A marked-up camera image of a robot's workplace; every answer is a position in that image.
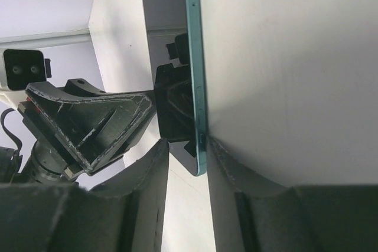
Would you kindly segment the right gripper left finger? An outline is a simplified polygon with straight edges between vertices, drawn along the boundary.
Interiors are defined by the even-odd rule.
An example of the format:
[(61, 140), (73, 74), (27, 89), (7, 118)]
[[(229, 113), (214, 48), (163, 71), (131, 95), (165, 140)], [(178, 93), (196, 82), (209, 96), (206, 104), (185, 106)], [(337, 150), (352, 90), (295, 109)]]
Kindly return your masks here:
[(2, 251), (160, 251), (165, 139), (87, 191), (75, 184), (1, 185)]

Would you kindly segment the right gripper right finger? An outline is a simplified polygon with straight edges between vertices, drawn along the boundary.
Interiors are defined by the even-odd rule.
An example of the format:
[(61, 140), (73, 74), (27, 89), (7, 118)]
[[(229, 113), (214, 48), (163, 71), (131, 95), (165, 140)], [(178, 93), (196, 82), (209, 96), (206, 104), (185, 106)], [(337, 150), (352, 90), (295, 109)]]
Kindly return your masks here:
[(207, 139), (217, 251), (376, 251), (377, 186), (285, 187)]

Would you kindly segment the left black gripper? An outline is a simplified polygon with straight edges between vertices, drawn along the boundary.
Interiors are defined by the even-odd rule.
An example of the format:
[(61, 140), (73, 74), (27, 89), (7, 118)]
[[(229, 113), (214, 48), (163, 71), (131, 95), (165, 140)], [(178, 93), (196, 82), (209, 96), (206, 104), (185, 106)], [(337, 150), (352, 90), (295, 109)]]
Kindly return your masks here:
[(75, 180), (117, 162), (154, 116), (152, 90), (107, 93), (82, 78), (63, 87), (31, 83), (18, 110), (36, 137), (27, 165), (34, 179)]

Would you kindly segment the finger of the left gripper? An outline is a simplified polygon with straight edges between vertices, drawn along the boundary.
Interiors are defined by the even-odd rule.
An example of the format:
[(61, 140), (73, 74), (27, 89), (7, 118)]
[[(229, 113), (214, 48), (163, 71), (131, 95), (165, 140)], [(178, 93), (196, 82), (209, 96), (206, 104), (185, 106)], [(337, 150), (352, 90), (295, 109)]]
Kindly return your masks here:
[(171, 143), (185, 142), (184, 149), (196, 157), (194, 106), (188, 34), (183, 33), (166, 45), (172, 63), (157, 67), (154, 92), (159, 133)]

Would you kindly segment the blue-edged black phone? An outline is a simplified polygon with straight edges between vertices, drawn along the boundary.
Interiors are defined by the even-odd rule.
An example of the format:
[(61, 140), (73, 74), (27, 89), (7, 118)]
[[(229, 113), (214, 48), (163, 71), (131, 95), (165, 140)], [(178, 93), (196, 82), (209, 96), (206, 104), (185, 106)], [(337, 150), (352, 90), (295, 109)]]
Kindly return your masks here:
[(159, 134), (190, 174), (206, 172), (201, 0), (142, 0)]

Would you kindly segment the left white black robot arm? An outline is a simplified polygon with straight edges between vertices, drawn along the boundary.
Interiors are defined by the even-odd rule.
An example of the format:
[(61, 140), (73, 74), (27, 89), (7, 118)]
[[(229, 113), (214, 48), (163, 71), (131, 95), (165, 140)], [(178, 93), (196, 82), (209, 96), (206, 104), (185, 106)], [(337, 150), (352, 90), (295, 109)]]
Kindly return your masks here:
[(154, 87), (108, 93), (82, 78), (63, 87), (49, 82), (50, 60), (38, 50), (1, 50), (1, 100), (19, 112), (36, 141), (27, 160), (22, 141), (1, 148), (1, 181), (54, 184), (94, 175), (123, 157), (157, 117), (159, 135), (171, 153), (190, 171), (197, 169), (190, 51), (187, 34), (166, 46), (172, 63), (157, 67)]

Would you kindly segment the left aluminium frame post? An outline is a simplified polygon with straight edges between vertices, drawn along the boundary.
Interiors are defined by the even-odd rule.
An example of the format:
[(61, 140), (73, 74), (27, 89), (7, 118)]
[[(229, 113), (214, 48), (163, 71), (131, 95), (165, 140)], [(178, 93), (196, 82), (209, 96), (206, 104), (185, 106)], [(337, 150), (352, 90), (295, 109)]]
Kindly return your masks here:
[(1, 37), (1, 48), (39, 49), (79, 44), (92, 40), (89, 29)]

